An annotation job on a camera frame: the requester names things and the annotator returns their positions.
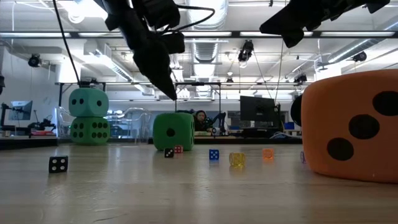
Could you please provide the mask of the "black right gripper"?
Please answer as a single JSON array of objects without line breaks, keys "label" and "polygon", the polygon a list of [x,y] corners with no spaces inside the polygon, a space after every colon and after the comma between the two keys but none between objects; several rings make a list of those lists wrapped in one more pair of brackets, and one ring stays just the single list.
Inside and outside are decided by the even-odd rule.
[{"label": "black right gripper", "polygon": [[296,46],[303,38],[305,27],[314,30],[325,20],[335,20],[342,15],[333,1],[291,0],[272,18],[261,24],[262,34],[280,35],[288,47]]}]

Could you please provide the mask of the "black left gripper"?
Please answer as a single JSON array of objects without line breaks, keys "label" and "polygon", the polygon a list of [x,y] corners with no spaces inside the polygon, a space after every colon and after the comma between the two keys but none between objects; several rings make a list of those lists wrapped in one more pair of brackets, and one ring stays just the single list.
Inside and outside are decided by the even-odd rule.
[{"label": "black left gripper", "polygon": [[133,60],[139,71],[162,93],[176,100],[168,51],[159,35],[149,30],[146,10],[106,9],[106,12],[106,27],[109,31],[120,30],[127,46],[134,52]]}]

